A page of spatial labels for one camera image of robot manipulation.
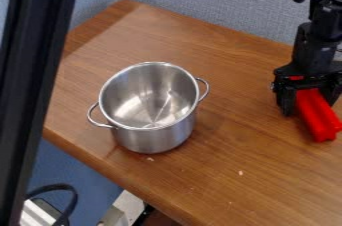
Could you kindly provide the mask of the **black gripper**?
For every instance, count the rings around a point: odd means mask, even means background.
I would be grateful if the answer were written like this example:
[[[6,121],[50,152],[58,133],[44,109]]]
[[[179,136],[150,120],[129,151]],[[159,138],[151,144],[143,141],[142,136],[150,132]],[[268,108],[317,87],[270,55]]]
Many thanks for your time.
[[[342,94],[342,62],[336,61],[342,34],[337,39],[314,32],[313,23],[298,27],[290,62],[274,70],[277,105],[285,116],[294,112],[300,90],[317,88],[330,106]]]

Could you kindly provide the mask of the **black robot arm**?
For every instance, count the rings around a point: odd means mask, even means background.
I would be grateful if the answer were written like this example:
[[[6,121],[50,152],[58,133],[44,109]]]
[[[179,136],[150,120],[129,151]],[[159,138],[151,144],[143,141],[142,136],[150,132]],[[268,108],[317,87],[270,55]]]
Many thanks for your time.
[[[342,65],[333,64],[342,22],[310,1],[310,22],[298,27],[292,62],[274,70],[273,91],[289,115],[302,90],[329,104],[342,94]],[[20,226],[24,202],[67,184],[27,190],[77,0],[10,0],[0,45],[0,226]]]

